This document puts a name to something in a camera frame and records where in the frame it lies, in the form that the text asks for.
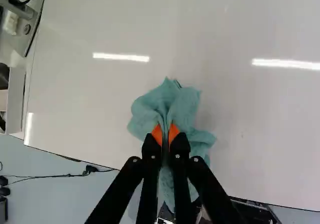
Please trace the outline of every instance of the teal towel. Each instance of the teal towel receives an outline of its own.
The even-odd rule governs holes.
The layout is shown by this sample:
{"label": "teal towel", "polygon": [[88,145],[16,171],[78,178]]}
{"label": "teal towel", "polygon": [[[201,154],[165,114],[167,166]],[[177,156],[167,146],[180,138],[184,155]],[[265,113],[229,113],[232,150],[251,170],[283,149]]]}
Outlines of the teal towel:
{"label": "teal towel", "polygon": [[[165,78],[157,88],[136,99],[131,107],[132,119],[127,128],[129,132],[145,140],[159,123],[164,133],[164,141],[168,143],[168,132],[173,122],[181,132],[185,132],[189,140],[190,157],[201,156],[209,165],[208,149],[216,138],[207,131],[194,128],[195,117],[200,101],[200,91],[192,87],[181,87],[177,80]],[[159,194],[172,212],[175,212],[174,181],[168,167],[168,146],[163,145],[163,164],[159,174]],[[198,198],[195,187],[189,182],[191,201]]]}

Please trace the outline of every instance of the white table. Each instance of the white table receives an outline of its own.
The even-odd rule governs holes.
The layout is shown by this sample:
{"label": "white table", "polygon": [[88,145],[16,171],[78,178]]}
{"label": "white table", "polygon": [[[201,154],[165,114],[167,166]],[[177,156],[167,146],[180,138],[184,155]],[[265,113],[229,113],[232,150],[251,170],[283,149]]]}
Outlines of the white table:
{"label": "white table", "polygon": [[132,102],[202,90],[226,192],[320,211],[320,0],[46,0],[24,144],[120,169]]}

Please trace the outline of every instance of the gray floor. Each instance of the gray floor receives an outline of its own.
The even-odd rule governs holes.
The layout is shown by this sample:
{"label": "gray floor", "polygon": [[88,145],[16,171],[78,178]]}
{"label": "gray floor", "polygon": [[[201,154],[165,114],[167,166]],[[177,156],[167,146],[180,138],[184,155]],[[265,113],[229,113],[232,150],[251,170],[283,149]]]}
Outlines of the gray floor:
{"label": "gray floor", "polygon": [[[80,174],[84,162],[73,162],[62,157],[24,146],[14,137],[0,135],[0,175],[41,176]],[[46,178],[13,184],[9,196],[8,224],[81,224],[84,223],[117,171],[95,173],[87,177]],[[139,186],[121,220],[134,224],[137,216]],[[283,224],[318,224],[320,213],[272,207]]]}

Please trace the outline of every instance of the screw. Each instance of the screw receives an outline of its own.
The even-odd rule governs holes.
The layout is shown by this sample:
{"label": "screw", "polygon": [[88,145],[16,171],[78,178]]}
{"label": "screw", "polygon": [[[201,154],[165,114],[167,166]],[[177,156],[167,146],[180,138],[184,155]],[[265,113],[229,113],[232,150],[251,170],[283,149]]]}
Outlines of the screw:
{"label": "screw", "polygon": [[23,28],[23,34],[28,35],[31,30],[31,26],[29,24],[25,25]]}

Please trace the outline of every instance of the black circular object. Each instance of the black circular object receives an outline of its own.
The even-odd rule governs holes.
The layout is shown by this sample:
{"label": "black circular object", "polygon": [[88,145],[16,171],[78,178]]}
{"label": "black circular object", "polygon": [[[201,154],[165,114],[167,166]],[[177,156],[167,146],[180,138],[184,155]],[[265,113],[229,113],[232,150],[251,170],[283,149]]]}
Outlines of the black circular object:
{"label": "black circular object", "polygon": [[11,193],[10,189],[8,187],[1,187],[0,188],[0,196],[9,196]]}
{"label": "black circular object", "polygon": [[5,178],[3,175],[0,175],[0,186],[4,187],[8,185],[8,179]]}

